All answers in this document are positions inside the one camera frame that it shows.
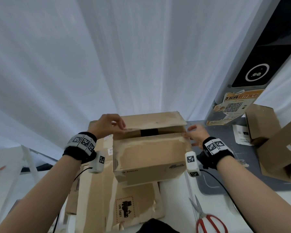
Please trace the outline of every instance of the white backdrop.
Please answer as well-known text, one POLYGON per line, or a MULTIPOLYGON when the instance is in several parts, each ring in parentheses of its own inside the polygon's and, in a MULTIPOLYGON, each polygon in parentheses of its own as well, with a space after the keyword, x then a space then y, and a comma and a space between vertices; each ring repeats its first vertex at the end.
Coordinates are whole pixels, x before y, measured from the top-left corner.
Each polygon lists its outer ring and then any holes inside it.
POLYGON ((261 1, 0 0, 0 136, 59 159, 102 113, 204 119, 261 1))

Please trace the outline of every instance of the paper document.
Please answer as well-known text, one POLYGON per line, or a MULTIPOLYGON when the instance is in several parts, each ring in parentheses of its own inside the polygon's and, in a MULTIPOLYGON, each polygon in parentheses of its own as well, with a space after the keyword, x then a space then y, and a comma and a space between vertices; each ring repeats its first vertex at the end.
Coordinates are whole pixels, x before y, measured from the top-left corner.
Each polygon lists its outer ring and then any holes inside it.
POLYGON ((235 141, 237 144, 240 145, 252 145, 250 143, 250 136, 248 127, 240 126, 240 125, 233 125, 233 131, 235 136, 235 141))

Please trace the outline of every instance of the white table surface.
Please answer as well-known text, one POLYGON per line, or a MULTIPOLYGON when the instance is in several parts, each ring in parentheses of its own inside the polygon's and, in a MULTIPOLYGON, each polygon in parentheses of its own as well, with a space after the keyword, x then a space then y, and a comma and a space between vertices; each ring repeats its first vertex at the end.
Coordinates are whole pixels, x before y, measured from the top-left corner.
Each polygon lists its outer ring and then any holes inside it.
MULTIPOLYGON (((170 225, 180 233, 195 233, 195 224, 198 215, 189 200, 191 195, 196 195, 205 213, 210 213, 220 218, 230 233, 252 232, 241 215, 234 209, 227 195, 204 195, 198 189, 195 178, 183 173, 178 179, 160 182, 160 192, 165 208, 165 217, 161 221, 170 225)), ((278 194, 291 204, 291 191, 278 192, 278 194)), ((214 221, 221 232, 223 227, 214 221)), ((70 216, 68 232, 74 232, 75 216, 70 216)), ((122 233, 135 233, 142 224, 128 227, 122 233)), ((205 220, 208 233, 215 233, 213 227, 205 220)))

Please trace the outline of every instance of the left hand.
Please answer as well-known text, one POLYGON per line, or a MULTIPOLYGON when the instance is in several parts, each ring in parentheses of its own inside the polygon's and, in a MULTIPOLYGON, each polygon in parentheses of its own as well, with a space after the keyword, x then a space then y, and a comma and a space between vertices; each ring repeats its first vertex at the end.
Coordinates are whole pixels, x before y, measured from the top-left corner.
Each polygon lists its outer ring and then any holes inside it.
POLYGON ((91 123, 88 132, 94 134, 98 139, 114 133, 125 133, 125 123, 118 114, 103 114, 100 119, 91 123))

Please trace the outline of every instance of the right hand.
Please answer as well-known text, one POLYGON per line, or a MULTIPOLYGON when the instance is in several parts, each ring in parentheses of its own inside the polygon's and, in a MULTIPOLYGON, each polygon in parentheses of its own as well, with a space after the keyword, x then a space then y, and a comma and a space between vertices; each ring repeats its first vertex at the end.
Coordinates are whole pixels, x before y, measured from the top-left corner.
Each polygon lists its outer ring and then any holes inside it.
POLYGON ((203 125, 200 125, 200 124, 192 125, 187 130, 189 132, 182 133, 182 136, 196 141, 195 143, 192 144, 192 146, 198 146, 202 150, 203 141, 206 140, 208 137, 210 137, 207 130, 203 127, 203 125))

